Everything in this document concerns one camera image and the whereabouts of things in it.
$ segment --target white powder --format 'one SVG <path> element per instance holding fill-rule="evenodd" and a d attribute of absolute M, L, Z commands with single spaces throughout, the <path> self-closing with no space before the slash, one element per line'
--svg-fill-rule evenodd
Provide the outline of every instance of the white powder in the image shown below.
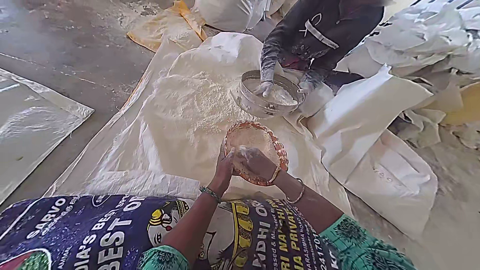
<path fill-rule="evenodd" d="M 200 72 L 192 78 L 183 79 L 182 83 L 187 84 L 192 91 L 179 98 L 181 104 L 172 104 L 170 113 L 173 117 L 191 119 L 191 133 L 225 133 L 238 120 L 258 119 L 242 110 L 233 100 L 229 90 L 237 87 L 239 81 L 212 78 L 211 74 Z"/>
<path fill-rule="evenodd" d="M 243 85 L 245 85 L 248 90 L 253 92 L 260 85 L 260 79 L 248 79 L 243 82 Z M 273 84 L 272 92 L 270 92 L 267 97 L 263 97 L 262 95 L 260 95 L 260 97 L 265 101 L 280 105 L 291 106 L 298 104 L 298 102 L 292 98 L 290 93 L 288 93 L 283 87 L 276 84 Z"/>
<path fill-rule="evenodd" d="M 232 147 L 239 149 L 242 145 L 258 148 L 275 165 L 280 166 L 280 158 L 276 153 L 272 137 L 267 132 L 256 128 L 242 128 L 233 131 L 227 138 L 227 152 L 230 152 Z M 248 174 L 248 171 L 240 163 L 234 162 L 234 165 L 237 169 Z"/>

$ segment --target hand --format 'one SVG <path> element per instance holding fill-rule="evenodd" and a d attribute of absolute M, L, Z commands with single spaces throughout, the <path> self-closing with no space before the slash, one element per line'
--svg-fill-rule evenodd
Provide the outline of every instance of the hand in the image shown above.
<path fill-rule="evenodd" d="M 270 180 L 276 169 L 276 165 L 258 148 L 240 146 L 235 155 L 235 161 L 241 163 L 251 174 L 258 175 L 265 180 Z"/>
<path fill-rule="evenodd" d="M 235 148 L 232 147 L 230 153 L 225 156 L 225 151 L 222 146 L 220 147 L 220 154 L 218 155 L 218 160 L 216 162 L 216 171 L 215 176 L 208 185 L 217 196 L 222 197 L 228 186 L 230 185 L 230 179 L 232 178 L 233 172 L 233 157 L 235 156 Z"/>
<path fill-rule="evenodd" d="M 273 83 L 263 82 L 253 91 L 254 95 L 262 94 L 263 97 L 267 97 L 272 92 Z"/>
<path fill-rule="evenodd" d="M 300 89 L 298 89 L 297 92 L 305 94 L 312 92 L 312 90 L 314 89 L 313 84 L 310 82 L 300 82 L 299 87 Z"/>

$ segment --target flour pile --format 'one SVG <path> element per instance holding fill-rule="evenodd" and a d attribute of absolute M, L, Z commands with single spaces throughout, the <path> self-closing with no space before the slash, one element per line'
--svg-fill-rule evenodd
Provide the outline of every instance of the flour pile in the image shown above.
<path fill-rule="evenodd" d="M 243 82 L 243 85 L 253 92 L 259 85 L 260 79 L 248 79 Z M 275 104 L 291 106 L 297 105 L 298 102 L 292 98 L 290 93 L 288 93 L 283 87 L 273 84 L 272 92 L 267 97 L 261 97 L 263 100 L 272 102 Z"/>
<path fill-rule="evenodd" d="M 225 128 L 238 120 L 256 121 L 257 117 L 240 109 L 235 104 L 229 89 L 237 87 L 239 80 L 229 80 L 201 71 L 192 78 L 182 78 L 179 87 L 186 86 L 190 92 L 179 95 L 172 92 L 168 98 L 179 98 L 179 103 L 169 103 L 168 111 L 173 118 L 192 121 L 189 134 L 224 134 Z"/>

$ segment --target wrist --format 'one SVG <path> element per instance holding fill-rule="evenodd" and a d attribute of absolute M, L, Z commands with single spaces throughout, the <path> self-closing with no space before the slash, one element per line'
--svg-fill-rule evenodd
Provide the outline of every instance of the wrist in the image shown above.
<path fill-rule="evenodd" d="M 225 189 L 221 187 L 221 181 L 215 177 L 212 179 L 210 184 L 207 186 L 211 191 L 213 191 L 218 197 L 222 197 L 225 193 Z"/>
<path fill-rule="evenodd" d="M 300 182 L 284 170 L 278 172 L 273 183 L 285 194 L 296 190 L 297 186 L 301 187 Z"/>

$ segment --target concrete floor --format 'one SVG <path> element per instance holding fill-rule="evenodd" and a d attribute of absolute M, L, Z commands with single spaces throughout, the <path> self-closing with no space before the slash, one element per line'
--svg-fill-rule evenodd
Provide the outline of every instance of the concrete floor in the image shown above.
<path fill-rule="evenodd" d="M 153 57 L 125 34 L 141 13 L 171 5 L 169 0 L 161 2 L 147 6 L 134 0 L 0 0 L 0 67 L 95 109 L 0 210 L 43 195 L 122 107 Z"/>
<path fill-rule="evenodd" d="M 124 104 L 153 57 L 152 52 L 125 34 L 141 15 L 155 14 L 156 9 L 165 9 L 173 1 L 149 2 L 0 0 L 0 67 L 95 109 L 9 196 L 0 210 L 19 200 L 43 195 Z M 262 22 L 261 27 L 265 29 L 258 33 L 254 29 L 251 34 L 262 39 L 272 26 Z M 422 241 L 405 237 L 351 193 L 349 199 L 360 223 L 375 236 L 407 250 L 417 265 L 423 264 L 419 269 L 454 269 L 453 266 L 473 269 L 480 205 L 480 187 L 475 175 L 480 173 L 480 163 L 476 160 L 465 168 L 466 163 L 452 158 L 452 164 L 462 167 L 457 169 L 439 162 L 437 154 L 441 151 L 462 149 L 456 139 L 453 148 L 443 144 L 418 150 L 439 177 L 439 193 L 427 224 L 429 234 Z M 478 156 L 474 150 L 461 151 L 466 152 L 461 155 L 469 154 L 473 160 Z M 439 230 L 437 224 L 445 221 L 450 221 L 449 225 Z"/>

